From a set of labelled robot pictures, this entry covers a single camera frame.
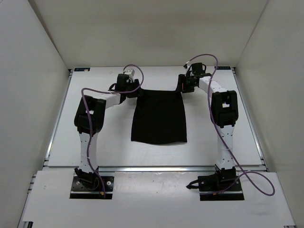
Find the black skirt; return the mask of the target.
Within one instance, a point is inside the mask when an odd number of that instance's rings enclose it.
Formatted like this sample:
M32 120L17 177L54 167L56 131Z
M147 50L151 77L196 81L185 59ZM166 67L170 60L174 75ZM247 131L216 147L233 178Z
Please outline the black skirt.
M131 141L154 145L187 142L185 107L179 89L139 90Z

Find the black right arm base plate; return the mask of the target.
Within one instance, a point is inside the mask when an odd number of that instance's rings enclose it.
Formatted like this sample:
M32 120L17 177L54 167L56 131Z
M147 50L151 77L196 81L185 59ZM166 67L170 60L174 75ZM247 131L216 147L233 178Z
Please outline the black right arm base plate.
M220 180L216 174L198 176L187 186L199 190L200 201L242 201L245 200L240 181Z

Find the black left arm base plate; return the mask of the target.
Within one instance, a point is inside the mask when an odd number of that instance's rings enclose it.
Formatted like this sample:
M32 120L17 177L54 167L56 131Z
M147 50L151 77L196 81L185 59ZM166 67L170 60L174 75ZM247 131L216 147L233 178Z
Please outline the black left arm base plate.
M102 176L105 192L102 192L102 184L97 182L93 186L87 186L78 176L73 177L70 190L71 199L89 199L89 200L111 200L114 190L114 176Z

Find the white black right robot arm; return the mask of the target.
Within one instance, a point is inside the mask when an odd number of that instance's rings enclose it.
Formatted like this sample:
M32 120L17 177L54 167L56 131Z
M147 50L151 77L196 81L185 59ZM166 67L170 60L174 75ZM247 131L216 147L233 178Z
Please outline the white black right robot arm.
M218 155L215 173L199 176L191 182L188 189L199 189L202 192L222 191L237 178L233 149L233 131L238 120L238 99L234 90L227 90L206 73L203 63L186 63L185 74L180 74L177 91L194 92L195 88L203 90L208 95L211 122L218 134Z

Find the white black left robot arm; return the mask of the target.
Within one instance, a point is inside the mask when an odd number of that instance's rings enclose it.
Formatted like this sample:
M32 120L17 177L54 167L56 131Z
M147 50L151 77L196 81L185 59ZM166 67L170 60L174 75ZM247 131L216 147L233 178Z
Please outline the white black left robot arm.
M134 79L134 74L133 69L123 71L107 92L99 92L98 98L84 94L85 90L93 92L93 89L81 90L82 98L74 118L81 142L80 165L75 168L75 173L87 189L99 190L103 195L105 182L98 173L96 153L98 134L104 125L106 109L120 105L126 98L138 96L141 84Z

